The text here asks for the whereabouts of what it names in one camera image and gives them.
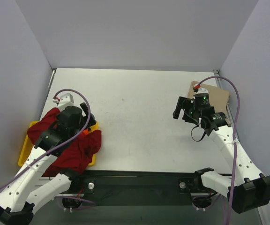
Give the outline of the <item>dark red t shirt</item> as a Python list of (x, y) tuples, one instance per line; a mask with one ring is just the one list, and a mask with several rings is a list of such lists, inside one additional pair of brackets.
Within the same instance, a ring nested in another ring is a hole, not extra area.
[[(35, 125), (27, 130), (27, 135), (32, 144), (35, 144), (41, 133), (56, 121), (56, 116), (60, 113), (58, 108), (53, 108)], [(89, 163), (92, 162), (93, 155), (98, 153), (102, 145), (102, 131), (96, 129), (91, 133), (80, 134), (71, 145), (65, 149), (53, 164), (43, 174), (44, 177), (55, 177), (65, 168), (71, 168), (82, 174)]]

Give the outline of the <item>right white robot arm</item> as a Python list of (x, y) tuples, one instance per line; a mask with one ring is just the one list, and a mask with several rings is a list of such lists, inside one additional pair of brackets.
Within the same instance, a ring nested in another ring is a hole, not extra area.
[(267, 205), (270, 201), (270, 175), (263, 172), (252, 162), (240, 142), (233, 138), (233, 127), (223, 112), (215, 112), (210, 105), (207, 93), (195, 94), (193, 98), (179, 97), (173, 118), (192, 123), (204, 130), (218, 147), (232, 169), (227, 178), (212, 168), (195, 171), (194, 188), (209, 188), (232, 201), (236, 213)]

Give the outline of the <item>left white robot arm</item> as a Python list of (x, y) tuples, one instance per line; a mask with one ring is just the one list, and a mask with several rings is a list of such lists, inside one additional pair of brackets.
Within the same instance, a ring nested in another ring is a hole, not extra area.
[(65, 168), (53, 179), (34, 189), (48, 167), (67, 149), (93, 120), (90, 108), (66, 106), (48, 129), (36, 140), (18, 174), (0, 192), (0, 222), (4, 225), (28, 225), (35, 213), (57, 195), (69, 190), (79, 174)]

